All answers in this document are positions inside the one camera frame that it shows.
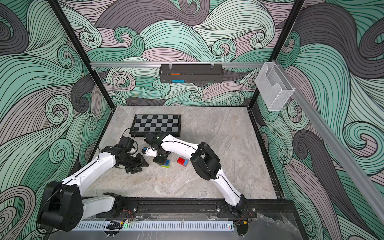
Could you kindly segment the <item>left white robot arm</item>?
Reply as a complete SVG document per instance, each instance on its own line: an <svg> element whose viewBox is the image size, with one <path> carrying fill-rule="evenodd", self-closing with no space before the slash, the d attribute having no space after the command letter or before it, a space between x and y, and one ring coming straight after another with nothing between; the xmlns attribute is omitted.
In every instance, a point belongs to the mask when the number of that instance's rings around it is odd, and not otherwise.
<svg viewBox="0 0 384 240"><path fill-rule="evenodd" d="M149 166L142 154L135 154L121 146L107 146L98 156L76 173L62 181L46 185L37 215L37 224L69 232L89 217L107 213L118 217L123 212L122 196L104 193L83 199L84 192L107 170L123 166L135 174Z"/></svg>

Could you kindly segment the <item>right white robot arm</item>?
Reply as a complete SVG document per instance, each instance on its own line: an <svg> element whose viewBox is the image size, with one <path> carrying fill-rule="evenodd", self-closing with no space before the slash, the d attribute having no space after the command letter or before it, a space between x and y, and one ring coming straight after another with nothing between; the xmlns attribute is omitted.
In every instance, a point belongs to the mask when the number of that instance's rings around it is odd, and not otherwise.
<svg viewBox="0 0 384 240"><path fill-rule="evenodd" d="M223 170L220 158L207 143L188 143L165 132L147 134L144 141L149 146L143 148L142 153L153 157L155 163L165 163L170 153L189 160L197 175L212 182L224 196L229 210L235 218L240 218L248 212L247 199L232 185Z"/></svg>

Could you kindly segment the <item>red lego brick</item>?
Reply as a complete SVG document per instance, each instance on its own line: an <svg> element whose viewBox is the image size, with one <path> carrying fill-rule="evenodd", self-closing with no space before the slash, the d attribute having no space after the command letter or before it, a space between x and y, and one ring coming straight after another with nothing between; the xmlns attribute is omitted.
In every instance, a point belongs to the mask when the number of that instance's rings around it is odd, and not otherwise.
<svg viewBox="0 0 384 240"><path fill-rule="evenodd" d="M177 163L184 167L186 166L186 160L183 158L178 158Z"/></svg>

